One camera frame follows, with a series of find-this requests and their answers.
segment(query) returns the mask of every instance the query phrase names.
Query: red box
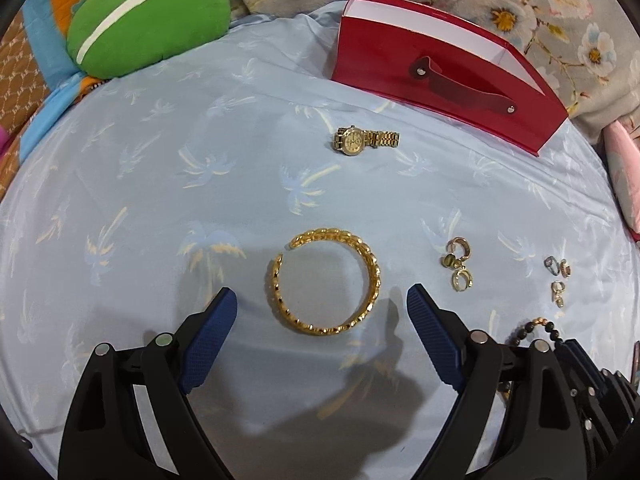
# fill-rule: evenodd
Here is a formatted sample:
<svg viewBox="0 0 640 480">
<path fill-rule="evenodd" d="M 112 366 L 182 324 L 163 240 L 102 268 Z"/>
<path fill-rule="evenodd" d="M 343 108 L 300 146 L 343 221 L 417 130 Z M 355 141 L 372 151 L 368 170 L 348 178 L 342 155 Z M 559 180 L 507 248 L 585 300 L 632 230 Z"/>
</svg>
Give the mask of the red box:
<svg viewBox="0 0 640 480">
<path fill-rule="evenodd" d="M 508 41 L 406 0 L 347 3 L 332 79 L 453 117 L 533 155 L 568 117 Z"/>
</svg>

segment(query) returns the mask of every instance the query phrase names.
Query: beaded bracelet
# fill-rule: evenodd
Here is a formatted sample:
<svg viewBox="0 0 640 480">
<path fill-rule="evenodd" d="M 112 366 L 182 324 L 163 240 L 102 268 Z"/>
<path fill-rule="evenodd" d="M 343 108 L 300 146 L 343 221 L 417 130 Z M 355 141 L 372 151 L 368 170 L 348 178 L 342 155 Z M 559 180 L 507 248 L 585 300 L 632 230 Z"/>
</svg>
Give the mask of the beaded bracelet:
<svg viewBox="0 0 640 480">
<path fill-rule="evenodd" d="M 554 325 L 554 322 L 549 321 L 545 317 L 537 317 L 536 319 L 529 321 L 527 324 L 524 325 L 524 327 L 522 327 L 516 332 L 515 338 L 510 341 L 510 345 L 519 346 L 520 342 L 525 340 L 527 338 L 527 334 L 530 334 L 531 332 L 533 332 L 533 329 L 537 325 L 545 327 L 545 332 L 549 334 L 549 339 L 551 339 L 551 341 L 554 341 L 556 343 L 562 342 L 562 338 L 560 337 L 560 332 L 556 330 L 556 326 Z"/>
</svg>

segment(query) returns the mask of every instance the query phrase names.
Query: bangle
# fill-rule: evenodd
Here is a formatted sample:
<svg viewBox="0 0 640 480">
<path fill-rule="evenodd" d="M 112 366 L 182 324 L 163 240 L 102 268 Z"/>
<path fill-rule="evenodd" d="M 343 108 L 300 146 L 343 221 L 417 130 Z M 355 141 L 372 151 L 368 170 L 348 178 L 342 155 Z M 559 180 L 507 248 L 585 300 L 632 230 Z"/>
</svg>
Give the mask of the bangle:
<svg viewBox="0 0 640 480">
<path fill-rule="evenodd" d="M 551 339 L 551 341 L 554 341 L 556 343 L 562 342 L 562 339 L 560 337 L 560 332 L 556 330 L 556 326 L 554 322 L 549 321 L 545 317 L 537 317 L 536 319 L 533 319 L 528 323 L 526 323 L 523 327 L 519 328 L 515 334 L 515 337 L 513 338 L 513 340 L 511 340 L 510 344 L 512 346 L 518 346 L 520 342 L 527 337 L 527 334 L 530 334 L 531 332 L 533 332 L 533 329 L 537 325 L 545 327 L 545 332 L 549 334 L 549 339 Z"/>
<path fill-rule="evenodd" d="M 296 247 L 303 246 L 304 244 L 317 242 L 320 240 L 339 242 L 341 244 L 348 245 L 362 257 L 365 265 L 367 266 L 369 274 L 369 290 L 367 291 L 367 296 L 362 303 L 362 306 L 353 316 L 351 316 L 341 325 L 334 326 L 332 328 L 322 328 L 309 323 L 305 323 L 299 320 L 294 314 L 292 314 L 292 312 L 287 308 L 287 305 L 284 303 L 282 294 L 280 293 L 279 274 L 280 267 L 282 266 L 282 253 L 278 254 L 273 263 L 271 283 L 273 285 L 273 291 L 278 303 L 278 309 L 280 313 L 284 316 L 284 319 L 286 319 L 295 328 L 300 330 L 300 332 L 311 335 L 339 334 L 340 332 L 344 332 L 345 330 L 356 326 L 359 322 L 365 319 L 365 317 L 367 317 L 367 314 L 369 312 L 371 312 L 371 309 L 373 308 L 373 305 L 374 303 L 376 303 L 378 295 L 380 294 L 380 266 L 378 265 L 378 260 L 371 252 L 369 246 L 364 243 L 361 238 L 358 238 L 356 235 L 353 235 L 348 231 L 341 231 L 340 229 L 321 228 L 314 231 L 307 231 L 306 233 L 302 233 L 301 235 L 293 238 L 293 240 L 289 242 L 289 247 L 291 249 L 295 249 Z"/>
</svg>

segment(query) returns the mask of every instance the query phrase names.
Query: watch face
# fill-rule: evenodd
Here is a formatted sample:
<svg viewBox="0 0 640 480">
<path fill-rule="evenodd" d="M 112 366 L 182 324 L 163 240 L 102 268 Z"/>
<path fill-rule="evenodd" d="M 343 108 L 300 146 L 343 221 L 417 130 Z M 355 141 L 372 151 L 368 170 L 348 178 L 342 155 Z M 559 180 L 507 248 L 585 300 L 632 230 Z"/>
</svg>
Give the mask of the watch face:
<svg viewBox="0 0 640 480">
<path fill-rule="evenodd" d="M 347 155 L 357 155 L 364 149 L 364 134 L 358 128 L 349 128 L 342 140 Z"/>
</svg>

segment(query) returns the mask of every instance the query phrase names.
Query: pillow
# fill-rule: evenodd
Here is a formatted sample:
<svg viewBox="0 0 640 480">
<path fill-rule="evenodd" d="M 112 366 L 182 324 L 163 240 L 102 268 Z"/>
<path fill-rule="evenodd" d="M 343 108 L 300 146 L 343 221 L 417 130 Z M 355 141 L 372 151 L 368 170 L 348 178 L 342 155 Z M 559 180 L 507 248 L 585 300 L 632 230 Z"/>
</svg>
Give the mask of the pillow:
<svg viewBox="0 0 640 480">
<path fill-rule="evenodd" d="M 220 38 L 230 14 L 229 0 L 87 0 L 66 47 L 87 74 L 110 79 Z"/>
<path fill-rule="evenodd" d="M 626 128 L 615 121 L 603 131 L 609 175 L 622 215 L 640 240 L 640 150 Z"/>
</svg>

